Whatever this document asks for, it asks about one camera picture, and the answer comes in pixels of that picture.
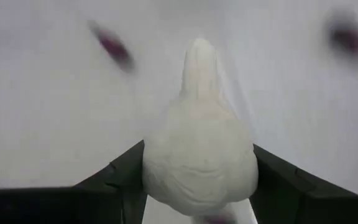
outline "white blob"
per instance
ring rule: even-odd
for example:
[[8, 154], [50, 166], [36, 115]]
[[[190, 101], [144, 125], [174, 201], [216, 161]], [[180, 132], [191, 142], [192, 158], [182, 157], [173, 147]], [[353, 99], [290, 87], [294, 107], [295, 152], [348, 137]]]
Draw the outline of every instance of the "white blob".
[[222, 72], [215, 48], [195, 40], [180, 95], [144, 139], [146, 192], [184, 215], [244, 200], [257, 186], [253, 145], [222, 94]]

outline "dark red mark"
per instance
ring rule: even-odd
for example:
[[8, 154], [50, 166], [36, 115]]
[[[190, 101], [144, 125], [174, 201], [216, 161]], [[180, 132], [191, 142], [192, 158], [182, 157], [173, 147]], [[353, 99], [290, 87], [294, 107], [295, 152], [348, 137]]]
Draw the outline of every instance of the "dark red mark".
[[332, 30], [331, 41], [346, 52], [358, 54], [358, 29], [353, 27], [337, 27]]
[[121, 68], [132, 67], [132, 57], [118, 38], [100, 27], [92, 27], [92, 30], [102, 47]]

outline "white background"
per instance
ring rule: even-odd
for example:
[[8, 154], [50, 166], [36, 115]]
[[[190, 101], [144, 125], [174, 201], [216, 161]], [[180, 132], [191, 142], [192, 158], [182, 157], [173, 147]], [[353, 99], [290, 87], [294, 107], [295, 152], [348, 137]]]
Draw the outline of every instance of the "white background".
[[[346, 0], [0, 0], [0, 187], [73, 185], [142, 139], [204, 37], [254, 142], [358, 193], [358, 63], [327, 46]], [[114, 31], [120, 71], [89, 30]], [[249, 222], [246, 203], [236, 205]], [[186, 223], [148, 199], [144, 223]]]

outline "white fabric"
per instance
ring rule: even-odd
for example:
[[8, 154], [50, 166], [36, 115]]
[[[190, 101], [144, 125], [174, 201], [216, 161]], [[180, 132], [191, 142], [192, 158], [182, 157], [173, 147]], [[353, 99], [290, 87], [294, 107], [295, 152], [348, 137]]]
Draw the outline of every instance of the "white fabric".
[[222, 73], [215, 48], [195, 40], [180, 95], [145, 137], [146, 192], [184, 215], [244, 200], [257, 186], [253, 145], [222, 94]]

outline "white surface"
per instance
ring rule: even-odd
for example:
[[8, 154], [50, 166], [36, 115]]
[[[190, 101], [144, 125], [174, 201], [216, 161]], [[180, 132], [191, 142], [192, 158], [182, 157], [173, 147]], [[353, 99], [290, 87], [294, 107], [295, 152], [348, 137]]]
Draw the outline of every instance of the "white surface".
[[[139, 141], [201, 36], [222, 53], [257, 144], [358, 192], [358, 68], [323, 39], [341, 6], [358, 16], [350, 0], [0, 0], [0, 187], [75, 184]], [[135, 75], [111, 63], [88, 20], [122, 38]], [[148, 201], [145, 223], [187, 220]]]

